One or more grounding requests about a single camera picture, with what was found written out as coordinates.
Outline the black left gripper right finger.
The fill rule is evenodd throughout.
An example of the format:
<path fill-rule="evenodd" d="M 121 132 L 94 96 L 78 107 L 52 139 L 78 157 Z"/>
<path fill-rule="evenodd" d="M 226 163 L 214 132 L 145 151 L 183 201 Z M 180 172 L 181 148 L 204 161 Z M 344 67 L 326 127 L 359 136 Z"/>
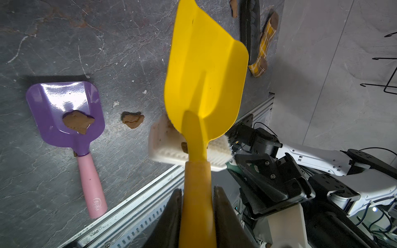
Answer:
<path fill-rule="evenodd" d="M 217 248 L 254 248 L 222 187 L 214 187 Z"/>

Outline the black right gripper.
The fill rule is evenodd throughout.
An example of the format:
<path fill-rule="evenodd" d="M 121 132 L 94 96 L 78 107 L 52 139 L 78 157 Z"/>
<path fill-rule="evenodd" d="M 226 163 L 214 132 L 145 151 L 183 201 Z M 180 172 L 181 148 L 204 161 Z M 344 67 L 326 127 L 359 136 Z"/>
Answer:
<path fill-rule="evenodd" d="M 246 178 L 250 218 L 257 220 L 315 198 L 315 192 L 290 154 L 236 154 L 227 168 Z"/>

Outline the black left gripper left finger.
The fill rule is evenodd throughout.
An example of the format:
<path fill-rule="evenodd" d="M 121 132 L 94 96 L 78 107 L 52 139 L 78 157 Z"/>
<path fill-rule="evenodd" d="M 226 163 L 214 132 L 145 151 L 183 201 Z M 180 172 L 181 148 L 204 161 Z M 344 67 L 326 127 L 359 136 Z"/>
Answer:
<path fill-rule="evenodd" d="M 178 248 L 182 216 L 182 190 L 175 189 L 144 248 Z"/>

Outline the white cleaning brush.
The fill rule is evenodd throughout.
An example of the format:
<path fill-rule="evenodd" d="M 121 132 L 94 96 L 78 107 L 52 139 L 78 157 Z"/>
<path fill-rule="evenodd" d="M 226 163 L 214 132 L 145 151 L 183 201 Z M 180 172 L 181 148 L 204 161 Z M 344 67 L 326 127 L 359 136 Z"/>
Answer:
<path fill-rule="evenodd" d="M 148 138 L 148 156 L 151 160 L 185 166 L 189 160 L 187 142 L 172 125 L 166 114 L 151 126 Z M 227 168 L 227 164 L 235 164 L 231 146 L 226 135 L 209 142 L 207 161 L 211 171 L 219 172 Z"/>

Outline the yellow toy trowel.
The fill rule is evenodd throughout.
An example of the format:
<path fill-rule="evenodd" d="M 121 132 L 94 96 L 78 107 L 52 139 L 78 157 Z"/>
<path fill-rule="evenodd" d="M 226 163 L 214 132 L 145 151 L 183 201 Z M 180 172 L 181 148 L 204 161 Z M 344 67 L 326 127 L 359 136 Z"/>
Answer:
<path fill-rule="evenodd" d="M 164 104 L 171 123 L 188 146 L 178 244 L 181 248 L 217 245 L 207 147 L 237 119 L 248 60 L 244 44 L 195 1 L 179 2 Z"/>

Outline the purple trowel pink handle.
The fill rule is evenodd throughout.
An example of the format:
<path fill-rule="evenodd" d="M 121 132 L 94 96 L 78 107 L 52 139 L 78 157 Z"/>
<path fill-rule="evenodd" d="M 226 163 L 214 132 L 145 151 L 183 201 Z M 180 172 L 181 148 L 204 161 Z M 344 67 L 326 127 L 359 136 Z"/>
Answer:
<path fill-rule="evenodd" d="M 81 184 L 90 218 L 107 211 L 101 181 L 90 153 L 90 143 L 104 131 L 99 92 L 87 81 L 32 85 L 26 99 L 41 138 L 77 155 Z"/>

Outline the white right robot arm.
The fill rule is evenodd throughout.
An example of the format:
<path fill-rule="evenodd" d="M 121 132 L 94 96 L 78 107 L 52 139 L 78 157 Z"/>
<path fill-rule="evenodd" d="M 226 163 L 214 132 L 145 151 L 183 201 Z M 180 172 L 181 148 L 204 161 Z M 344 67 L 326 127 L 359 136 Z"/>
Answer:
<path fill-rule="evenodd" d="M 240 219 L 259 244 L 275 245 L 270 217 L 288 223 L 300 206 L 303 245 L 313 248 L 393 248 L 397 236 L 397 170 L 364 149 L 322 150 L 289 145 L 250 120 L 227 137 L 227 169 L 240 186 Z"/>

